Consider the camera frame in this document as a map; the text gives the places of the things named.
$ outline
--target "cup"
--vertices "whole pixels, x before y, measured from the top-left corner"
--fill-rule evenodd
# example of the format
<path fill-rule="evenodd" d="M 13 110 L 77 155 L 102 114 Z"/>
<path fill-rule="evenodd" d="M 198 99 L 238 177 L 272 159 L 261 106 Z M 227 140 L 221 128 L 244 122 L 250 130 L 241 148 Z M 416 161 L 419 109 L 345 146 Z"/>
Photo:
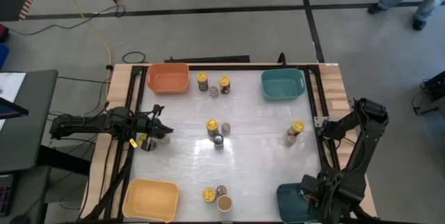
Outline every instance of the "cup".
<path fill-rule="evenodd" d="M 232 199 L 227 195 L 222 195 L 218 197 L 216 200 L 216 205 L 218 206 L 218 209 L 223 212 L 230 211 L 233 206 Z"/>

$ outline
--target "black metal frame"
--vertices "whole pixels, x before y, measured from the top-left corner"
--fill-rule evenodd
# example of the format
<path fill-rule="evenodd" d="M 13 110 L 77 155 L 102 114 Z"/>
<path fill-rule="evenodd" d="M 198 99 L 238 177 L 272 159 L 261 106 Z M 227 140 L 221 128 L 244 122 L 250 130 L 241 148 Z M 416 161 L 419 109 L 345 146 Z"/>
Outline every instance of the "black metal frame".
<path fill-rule="evenodd" d="M 329 116 L 328 111 L 327 111 L 327 104 L 326 104 L 326 99 L 325 99 L 325 95 L 324 95 L 323 84 L 321 81 L 321 74 L 320 74 L 319 66 L 317 64 L 314 64 L 314 65 L 287 65 L 286 59 L 285 59 L 285 56 L 283 53 L 280 55 L 278 62 L 282 63 L 282 64 L 281 65 L 231 65 L 231 64 L 228 64 L 228 65 L 208 64 L 207 65 L 206 64 L 206 65 L 199 65 L 199 66 L 198 65 L 190 65 L 189 68 L 190 68 L 190 70 L 272 70 L 272 69 L 280 69 L 280 68 L 297 68 L 299 70 L 302 70 L 305 74 L 305 83 L 306 83 L 308 97 L 309 97 L 309 104 L 310 104 L 312 116 L 314 118 L 314 117 L 318 116 L 318 114 L 317 114 L 317 110 L 316 110 L 315 97 L 314 97 L 314 92 L 312 90 L 312 83 L 311 83 L 311 77 L 310 77 L 310 74 L 312 73 L 316 77 L 316 85 L 317 85 L 318 93 L 320 95 L 320 103 L 321 103 L 321 109 L 323 112 L 323 116 Z M 134 65 L 131 68 L 131 76 L 130 76 L 130 80 L 129 80 L 129 87 L 128 87 L 127 98 L 125 101 L 125 107 L 127 107 L 129 109 L 131 106 L 131 99 L 133 98 L 136 77 L 138 75 L 140 75 L 140 83 L 139 83 L 139 88 L 138 88 L 138 96 L 137 96 L 137 100 L 136 100 L 135 112 L 137 112 L 139 110 L 140 104 L 142 102 L 147 69 L 148 69 L 148 66 L 142 66 L 142 65 Z M 326 165 L 328 166 L 329 163 L 327 162 L 325 149 L 323 147 L 323 139 L 320 138 L 320 136 L 316 135 L 316 140 L 317 140 L 317 148 L 318 148 L 318 155 L 320 158 L 320 163 L 322 166 L 326 166 Z M 120 138 L 118 141 L 118 148 L 116 149 L 115 161 L 113 164 L 113 171 L 111 173 L 111 181 L 113 181 L 116 178 L 116 176 L 119 172 L 119 164 L 120 164 L 121 158 L 122 158 L 123 144 L 124 144 L 124 141 L 123 141 L 123 139 Z M 330 154 L 332 156 L 331 158 L 334 162 L 334 167 L 339 169 L 339 160 L 338 160 L 337 151 L 335 149 L 335 145 L 334 145 L 333 141 L 332 141 L 332 143 L 330 143 L 328 145 L 328 148 L 329 148 Z M 134 149 L 132 146 L 129 146 L 127 156 L 130 158 L 130 161 L 133 159 L 133 155 L 134 155 Z M 130 173 L 124 178 L 123 183 L 122 183 L 122 192 L 121 192 L 121 197 L 120 197 L 119 209 L 121 209 L 122 205 L 123 205 L 125 192 L 126 192 L 126 189 L 128 187 L 128 183 L 129 183 L 129 177 L 130 177 Z M 97 220 L 96 222 L 93 221 L 92 223 L 101 223 L 104 221 L 108 221 L 108 222 L 122 221 L 123 215 L 122 215 L 121 211 L 119 211 L 117 218 L 110 218 L 112 206 L 113 206 L 113 198 L 111 198 L 111 200 L 108 202 L 108 204 L 105 208 L 104 219 Z"/>

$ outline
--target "yellow bin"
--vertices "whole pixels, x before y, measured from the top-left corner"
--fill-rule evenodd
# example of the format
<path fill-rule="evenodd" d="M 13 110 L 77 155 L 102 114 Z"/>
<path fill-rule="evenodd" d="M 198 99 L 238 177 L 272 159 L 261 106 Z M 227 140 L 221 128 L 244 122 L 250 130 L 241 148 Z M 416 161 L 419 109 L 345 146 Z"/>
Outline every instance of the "yellow bin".
<path fill-rule="evenodd" d="M 151 179 L 133 179 L 125 193 L 122 213 L 127 218 L 146 218 L 169 223 L 176 214 L 178 185 Z"/>

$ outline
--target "black shoe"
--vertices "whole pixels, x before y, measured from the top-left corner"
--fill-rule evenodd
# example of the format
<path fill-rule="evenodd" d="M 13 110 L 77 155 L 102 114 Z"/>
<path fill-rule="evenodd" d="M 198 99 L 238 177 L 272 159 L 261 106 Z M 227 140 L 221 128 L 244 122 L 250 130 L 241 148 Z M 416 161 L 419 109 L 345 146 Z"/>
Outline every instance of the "black shoe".
<path fill-rule="evenodd" d="M 415 19 L 412 22 L 412 28 L 417 31 L 421 31 L 426 25 L 426 22 L 422 22 L 421 20 Z"/>
<path fill-rule="evenodd" d="M 368 8 L 368 13 L 375 15 L 378 12 L 382 12 L 385 11 L 386 9 L 382 8 L 381 6 L 378 5 L 378 3 L 372 4 L 369 8 Z"/>

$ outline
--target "concrete floor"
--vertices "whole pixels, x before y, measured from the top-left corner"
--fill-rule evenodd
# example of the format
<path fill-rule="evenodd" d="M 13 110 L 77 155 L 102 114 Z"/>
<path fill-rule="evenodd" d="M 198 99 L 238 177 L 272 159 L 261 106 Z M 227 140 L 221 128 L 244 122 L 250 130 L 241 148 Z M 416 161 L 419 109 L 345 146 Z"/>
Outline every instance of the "concrete floor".
<path fill-rule="evenodd" d="M 311 4 L 371 3 L 377 0 L 310 0 Z M 110 0 L 78 0 L 84 12 L 112 6 Z M 241 6 L 302 5 L 302 0 L 123 0 L 128 11 Z M 384 104 L 390 123 L 377 147 L 368 176 L 378 216 L 390 221 L 443 223 L 445 213 L 445 121 L 435 113 L 412 112 L 411 98 L 423 79 L 445 69 L 445 6 L 422 32 L 411 29 L 415 7 L 370 16 L 365 9 L 313 10 L 325 61 L 339 63 L 349 98 Z M 31 15 L 76 13 L 70 0 L 34 0 Z M 6 22 L 29 32 L 79 19 Z M 121 63 L 128 51 L 160 63 L 174 58 L 250 55 L 252 62 L 275 62 L 283 51 L 289 62 L 314 63 L 311 32 L 303 10 L 96 18 Z M 107 55 L 88 26 L 52 29 L 37 36 L 13 35 L 3 70 L 55 68 L 61 76 L 105 80 Z M 51 109 L 86 112 L 98 100 L 100 85 L 59 79 Z M 43 143 L 48 143 L 48 136 Z M 73 145 L 73 143 L 53 143 Z M 51 205 L 47 223 L 73 220 L 76 211 Z"/>

